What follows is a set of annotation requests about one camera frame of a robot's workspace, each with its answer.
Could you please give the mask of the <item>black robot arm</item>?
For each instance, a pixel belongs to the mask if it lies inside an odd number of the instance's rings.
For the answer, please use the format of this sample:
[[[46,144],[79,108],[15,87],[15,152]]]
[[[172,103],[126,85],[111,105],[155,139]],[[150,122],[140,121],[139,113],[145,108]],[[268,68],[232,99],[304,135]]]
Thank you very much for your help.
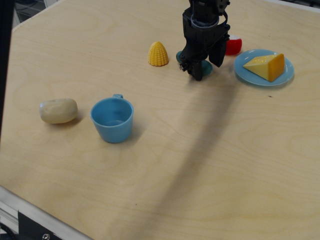
[[[228,0],[191,0],[190,7],[182,14],[183,34],[186,40],[184,49],[178,56],[180,68],[195,80],[201,81],[204,75],[203,61],[220,67],[224,61],[228,31]]]

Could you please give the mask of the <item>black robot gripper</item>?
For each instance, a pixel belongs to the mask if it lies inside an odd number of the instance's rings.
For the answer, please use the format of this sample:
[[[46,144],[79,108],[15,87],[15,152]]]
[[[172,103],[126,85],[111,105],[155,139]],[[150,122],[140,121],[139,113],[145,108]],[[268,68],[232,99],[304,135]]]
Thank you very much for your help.
[[[188,70],[196,81],[203,78],[202,61],[209,61],[216,67],[223,64],[226,54],[227,41],[230,35],[230,25],[226,19],[219,23],[220,17],[215,15],[213,22],[205,23],[194,19],[191,12],[182,14],[183,34],[186,45],[180,59],[182,67]]]

